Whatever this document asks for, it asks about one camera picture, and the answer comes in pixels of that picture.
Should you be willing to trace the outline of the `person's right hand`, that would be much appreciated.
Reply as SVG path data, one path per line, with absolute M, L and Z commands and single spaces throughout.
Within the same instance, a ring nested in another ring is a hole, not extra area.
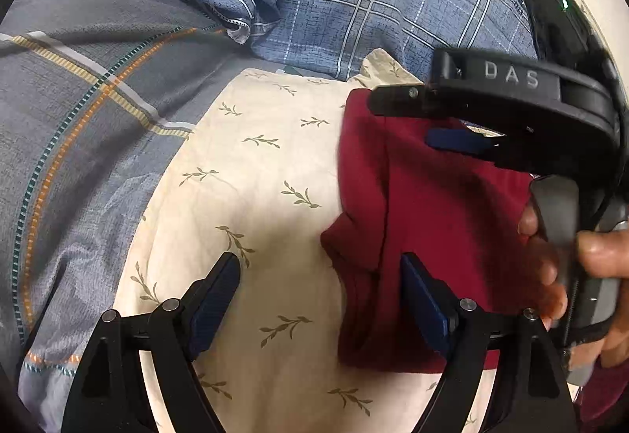
M 517 232 L 524 239 L 526 269 L 533 284 L 533 307 L 544 325 L 567 313 L 567 290 L 559 282 L 559 254 L 541 234 L 539 218 L 532 204 L 527 204 L 518 221 Z M 616 307 L 609 331 L 594 343 L 572 349 L 570 365 L 577 368 L 598 362 L 612 368 L 628 361 L 628 232 L 589 232 L 577 234 L 574 254 L 576 274 L 583 278 L 616 278 L 620 282 Z

